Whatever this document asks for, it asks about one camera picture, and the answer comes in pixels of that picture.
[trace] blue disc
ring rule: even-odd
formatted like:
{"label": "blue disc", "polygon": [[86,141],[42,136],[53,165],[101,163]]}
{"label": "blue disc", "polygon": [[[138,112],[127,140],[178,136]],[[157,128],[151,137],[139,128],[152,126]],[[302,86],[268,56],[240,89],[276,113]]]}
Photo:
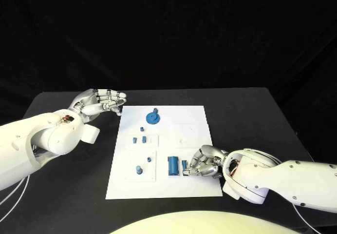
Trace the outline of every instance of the blue disc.
{"label": "blue disc", "polygon": [[154,110],[154,112],[148,113],[145,116],[145,121],[150,124],[155,124],[160,121],[160,115],[158,115],[158,113],[155,113],[155,111],[158,111],[158,110]]}

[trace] white board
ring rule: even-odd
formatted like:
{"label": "white board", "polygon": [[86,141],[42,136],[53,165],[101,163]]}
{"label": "white board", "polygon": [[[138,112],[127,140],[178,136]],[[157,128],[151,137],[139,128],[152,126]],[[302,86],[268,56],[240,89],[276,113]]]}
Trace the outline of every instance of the white board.
{"label": "white board", "polygon": [[[151,125],[145,115],[154,108],[160,122]],[[151,139],[148,146],[141,142],[142,136]],[[183,176],[181,160],[190,163],[203,144],[211,145],[203,106],[124,106],[106,199],[222,196],[217,179]],[[145,159],[151,152],[155,164],[150,165]],[[168,156],[178,157],[180,175],[168,176]],[[135,171],[138,164],[142,164],[141,175]]]}

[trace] blue object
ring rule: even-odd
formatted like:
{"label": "blue object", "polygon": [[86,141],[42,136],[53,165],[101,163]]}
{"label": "blue object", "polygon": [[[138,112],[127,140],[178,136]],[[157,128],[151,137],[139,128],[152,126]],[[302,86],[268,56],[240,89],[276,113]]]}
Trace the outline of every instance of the blue object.
{"label": "blue object", "polygon": [[186,160],[181,160],[181,164],[183,164],[183,170],[187,169],[187,161]]}
{"label": "blue object", "polygon": [[160,121],[160,115],[158,115],[158,109],[157,108],[154,108],[152,112],[147,114],[145,121],[150,124],[158,123],[158,121]]}
{"label": "blue object", "polygon": [[138,174],[138,175],[142,173],[141,166],[137,166],[137,167],[135,167],[135,171],[137,171],[137,174]]}
{"label": "blue object", "polygon": [[168,176],[178,176],[177,156],[167,158],[168,161]]}

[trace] cable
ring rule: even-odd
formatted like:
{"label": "cable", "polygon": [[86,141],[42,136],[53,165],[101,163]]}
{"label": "cable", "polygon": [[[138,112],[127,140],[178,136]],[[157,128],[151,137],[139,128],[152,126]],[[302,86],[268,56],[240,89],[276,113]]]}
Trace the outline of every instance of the cable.
{"label": "cable", "polygon": [[18,203],[21,197],[23,197],[23,193],[24,193],[24,191],[26,191],[26,187],[27,187],[27,184],[29,184],[29,177],[30,177],[30,175],[27,176],[26,185],[24,185],[24,188],[23,188],[21,195],[20,195],[20,197],[18,197],[18,199],[17,199],[17,201],[16,201],[16,204],[14,204],[14,206],[11,207],[8,213],[7,213],[6,216],[1,218],[0,223],[1,223],[1,221],[4,220],[4,218],[7,217],[7,215],[10,214],[10,212],[13,211],[13,209],[16,208],[16,205],[17,205],[17,203]]}
{"label": "cable", "polygon": [[11,191],[11,193],[8,194],[8,196],[6,197],[6,199],[0,202],[0,205],[1,205],[1,203],[6,202],[6,200],[10,198],[10,196],[13,195],[13,193],[16,192],[16,190],[18,189],[18,187],[20,187],[20,185],[21,185],[24,179],[26,179],[26,178],[21,179],[21,181],[20,181],[18,185],[16,186],[14,190]]}
{"label": "cable", "polygon": [[301,216],[301,214],[299,214],[299,212],[298,212],[296,207],[295,207],[294,204],[292,204],[292,206],[294,206],[294,209],[295,209],[296,214],[298,214],[298,216],[301,217],[302,221],[307,223],[307,225],[311,227],[311,229],[312,229],[318,234],[321,234],[321,232],[308,224],[308,222],[307,222],[305,219],[302,218],[302,216]]}

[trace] blue gear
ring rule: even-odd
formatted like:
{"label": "blue gear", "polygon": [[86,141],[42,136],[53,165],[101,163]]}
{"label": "blue gear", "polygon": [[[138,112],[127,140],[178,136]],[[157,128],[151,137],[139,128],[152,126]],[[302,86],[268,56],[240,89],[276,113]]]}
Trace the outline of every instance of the blue gear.
{"label": "blue gear", "polygon": [[154,108],[152,112],[147,114],[145,121],[150,124],[158,123],[158,121],[160,121],[160,115],[158,115],[158,109],[157,108]]}

